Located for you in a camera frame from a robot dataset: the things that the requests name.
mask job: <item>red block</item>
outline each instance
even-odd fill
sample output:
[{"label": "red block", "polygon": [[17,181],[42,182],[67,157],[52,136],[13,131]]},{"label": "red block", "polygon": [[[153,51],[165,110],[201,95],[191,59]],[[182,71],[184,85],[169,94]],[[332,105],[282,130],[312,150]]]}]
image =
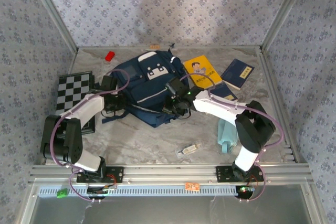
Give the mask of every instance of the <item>red block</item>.
[{"label": "red block", "polygon": [[106,61],[111,61],[111,60],[113,59],[114,55],[116,55],[116,54],[115,54],[114,52],[110,51],[110,52],[106,55],[105,60],[106,60]]}]

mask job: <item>cartoon boy illustration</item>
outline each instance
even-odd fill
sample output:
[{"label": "cartoon boy illustration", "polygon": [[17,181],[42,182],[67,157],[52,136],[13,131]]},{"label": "cartoon boy illustration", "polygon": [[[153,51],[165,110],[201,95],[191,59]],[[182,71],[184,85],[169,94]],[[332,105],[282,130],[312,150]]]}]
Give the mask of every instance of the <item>cartoon boy illustration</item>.
[{"label": "cartoon boy illustration", "polygon": [[194,69],[194,73],[205,74],[205,68],[201,68],[201,64],[199,62],[193,62],[193,63],[191,63],[191,66]]}]

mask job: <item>navy blue backpack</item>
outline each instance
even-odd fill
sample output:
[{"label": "navy blue backpack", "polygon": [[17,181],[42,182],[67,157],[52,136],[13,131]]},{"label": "navy blue backpack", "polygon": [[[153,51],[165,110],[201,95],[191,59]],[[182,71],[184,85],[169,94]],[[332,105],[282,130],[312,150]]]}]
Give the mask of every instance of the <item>navy blue backpack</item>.
[{"label": "navy blue backpack", "polygon": [[[123,69],[130,75],[130,83],[122,91],[127,106],[122,115],[103,119],[103,123],[124,118],[131,113],[156,128],[177,118],[162,111],[165,98],[169,95],[165,84],[174,77],[186,75],[180,59],[173,56],[170,50],[145,52],[115,68]],[[119,87],[126,84],[127,78],[122,72],[112,72],[111,75],[117,78]],[[189,87],[187,78],[182,82]]]}]

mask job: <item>yellow book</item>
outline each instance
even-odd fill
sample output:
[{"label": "yellow book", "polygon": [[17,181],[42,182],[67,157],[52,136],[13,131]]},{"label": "yellow book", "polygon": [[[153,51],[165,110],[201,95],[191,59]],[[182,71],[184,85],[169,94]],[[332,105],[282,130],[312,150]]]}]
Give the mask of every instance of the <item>yellow book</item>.
[{"label": "yellow book", "polygon": [[[206,76],[209,76],[214,81],[215,84],[218,84],[222,81],[219,74],[216,72],[214,67],[211,65],[211,63],[204,55],[188,60],[184,62],[183,65],[188,73],[205,74]],[[193,80],[194,84],[198,87],[207,89],[212,86],[210,80],[204,76],[193,74],[192,76],[190,76],[190,78]]]}]

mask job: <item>blue towel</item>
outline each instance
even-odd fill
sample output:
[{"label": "blue towel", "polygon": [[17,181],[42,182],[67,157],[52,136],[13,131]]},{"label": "blue towel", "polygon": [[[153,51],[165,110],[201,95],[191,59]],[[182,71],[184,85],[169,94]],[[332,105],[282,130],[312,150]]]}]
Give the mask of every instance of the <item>blue towel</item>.
[{"label": "blue towel", "polygon": [[233,147],[238,144],[236,126],[223,119],[219,119],[217,142],[222,146],[222,153],[231,153]]}]

